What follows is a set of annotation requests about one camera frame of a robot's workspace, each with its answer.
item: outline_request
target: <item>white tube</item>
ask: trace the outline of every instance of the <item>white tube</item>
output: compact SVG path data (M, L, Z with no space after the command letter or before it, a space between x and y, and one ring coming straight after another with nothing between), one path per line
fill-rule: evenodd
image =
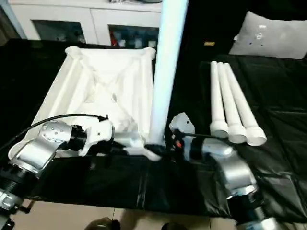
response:
M211 62L211 116L210 133L213 136L228 137L228 125L225 122L217 62Z
M259 146L264 144L267 140L265 133L262 128L258 126L255 116L253 115L250 106L242 92L242 89L236 80L230 64L226 63L224 64L224 67L228 76L229 85L234 96L236 106L242 119L242 123L246 128L247 143L251 146Z
M163 141L188 2L163 1L148 142Z
M219 80L228 123L229 141L232 143L240 144L246 141L246 130L241 123L241 119L236 108L236 103L231 93L227 74L224 69L224 64L219 62L217 67L219 71Z

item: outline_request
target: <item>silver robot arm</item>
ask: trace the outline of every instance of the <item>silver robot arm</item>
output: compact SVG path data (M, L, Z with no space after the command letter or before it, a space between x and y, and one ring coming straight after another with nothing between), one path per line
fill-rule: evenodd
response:
M277 221L265 214L264 199L249 166L237 151L217 139L207 138L202 153L210 154L218 163L219 173L227 192L230 214L238 230L278 230Z
M233 146L216 138L196 137L194 125L185 113L175 116L169 127L173 133L173 147L183 153L185 160L210 156L217 162L229 212L238 230L280 229L276 220L264 212L264 199L256 179Z
M0 229L13 228L10 214L21 208L25 195L35 187L57 150L70 149L76 156L85 156L92 145L111 141L113 134L112 123L107 119L85 131L62 121L44 123L37 138L0 170Z

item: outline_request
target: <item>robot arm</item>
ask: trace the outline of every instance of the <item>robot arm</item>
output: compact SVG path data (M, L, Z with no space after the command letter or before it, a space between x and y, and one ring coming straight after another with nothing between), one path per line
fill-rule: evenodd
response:
M85 156L92 145L110 141L113 134L109 120L86 131L62 121L44 123L37 138L29 141L0 171L0 229L13 228L10 214L21 207L57 150L71 149Z
M199 151L202 156L210 155L217 162L220 179L227 194L229 212L237 222L238 230L280 229L276 220L265 214L264 199L255 177L232 146L213 138L203 141L194 138L187 143L190 143L187 146L190 154Z

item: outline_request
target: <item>cabinet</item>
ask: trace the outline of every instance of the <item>cabinet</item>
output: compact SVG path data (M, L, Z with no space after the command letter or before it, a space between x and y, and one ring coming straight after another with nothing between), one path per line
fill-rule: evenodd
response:
M162 4L9 0L27 39L128 48L157 46Z
M90 8L13 4L12 10L30 40L97 44Z

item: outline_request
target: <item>white cabinet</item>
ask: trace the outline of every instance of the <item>white cabinet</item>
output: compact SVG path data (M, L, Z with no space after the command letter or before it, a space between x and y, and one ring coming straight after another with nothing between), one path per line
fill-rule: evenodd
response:
M28 39L97 44L90 8L12 4L12 9Z
M136 41L136 48L138 48L137 42L140 44L142 43L139 46L139 48L141 48L148 46L148 43L154 44L157 42L158 28L160 26L160 12L111 9L91 9L91 12L94 19L98 43L100 45L113 45L111 39L116 40L117 36L121 36L119 30L123 31L125 27L128 28L127 32L124 32L123 35L126 37L117 39L119 43L121 40L127 44L130 42L128 41L129 39L134 39Z

